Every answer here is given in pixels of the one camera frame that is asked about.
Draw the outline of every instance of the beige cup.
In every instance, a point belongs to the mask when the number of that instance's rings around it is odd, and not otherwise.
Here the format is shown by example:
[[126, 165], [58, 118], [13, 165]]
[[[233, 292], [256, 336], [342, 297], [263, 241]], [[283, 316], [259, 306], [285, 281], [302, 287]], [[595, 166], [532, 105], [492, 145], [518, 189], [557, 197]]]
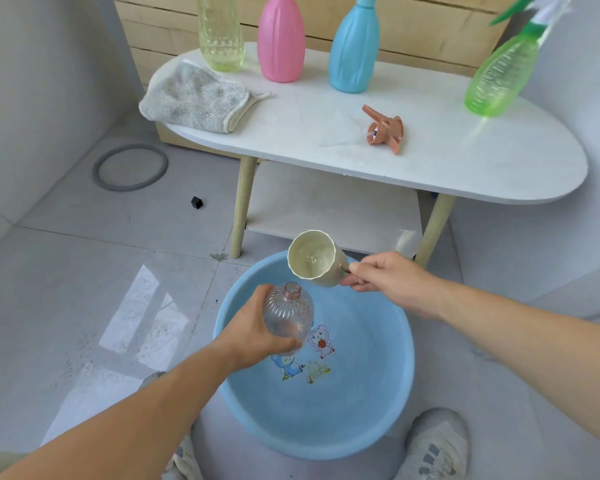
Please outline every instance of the beige cup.
[[308, 230], [296, 237], [289, 246], [287, 261], [298, 278], [325, 288], [336, 286], [349, 270], [347, 257], [321, 230]]

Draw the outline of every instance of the blue bottle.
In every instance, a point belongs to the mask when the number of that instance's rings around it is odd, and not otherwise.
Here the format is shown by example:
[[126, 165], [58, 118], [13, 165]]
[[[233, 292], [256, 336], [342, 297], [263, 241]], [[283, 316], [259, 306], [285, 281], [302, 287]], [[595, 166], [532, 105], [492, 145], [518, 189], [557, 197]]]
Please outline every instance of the blue bottle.
[[344, 93], [361, 93], [374, 74], [380, 49], [376, 0], [357, 0], [331, 44], [329, 83]]

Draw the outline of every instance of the left hand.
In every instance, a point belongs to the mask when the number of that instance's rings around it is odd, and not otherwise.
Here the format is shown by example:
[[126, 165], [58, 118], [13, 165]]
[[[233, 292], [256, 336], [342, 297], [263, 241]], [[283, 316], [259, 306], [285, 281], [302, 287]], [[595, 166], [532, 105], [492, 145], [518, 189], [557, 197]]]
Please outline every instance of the left hand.
[[264, 300], [273, 285], [259, 285], [214, 343], [227, 351], [232, 372], [246, 369], [268, 355], [286, 355], [302, 347], [302, 340], [276, 337], [264, 324]]

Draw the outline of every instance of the yellow bottle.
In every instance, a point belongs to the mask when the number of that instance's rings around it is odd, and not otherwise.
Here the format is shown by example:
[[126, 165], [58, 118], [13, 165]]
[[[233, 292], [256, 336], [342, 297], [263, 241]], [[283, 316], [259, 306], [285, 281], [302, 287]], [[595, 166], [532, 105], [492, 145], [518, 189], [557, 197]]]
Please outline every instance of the yellow bottle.
[[235, 0], [198, 0], [200, 51], [211, 69], [231, 72], [244, 62]]

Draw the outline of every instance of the blue basin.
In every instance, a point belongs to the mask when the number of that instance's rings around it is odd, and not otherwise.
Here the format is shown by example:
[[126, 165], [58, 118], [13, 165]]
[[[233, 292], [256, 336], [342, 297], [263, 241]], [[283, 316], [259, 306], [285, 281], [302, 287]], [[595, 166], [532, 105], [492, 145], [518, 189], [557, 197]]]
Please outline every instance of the blue basin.
[[[262, 283], [299, 281], [287, 252], [245, 272], [218, 311], [214, 338]], [[380, 293], [320, 288], [312, 333], [291, 357], [267, 357], [231, 374], [221, 391], [229, 409], [261, 443], [307, 460], [356, 453], [398, 419], [413, 382], [413, 339], [404, 311]]]

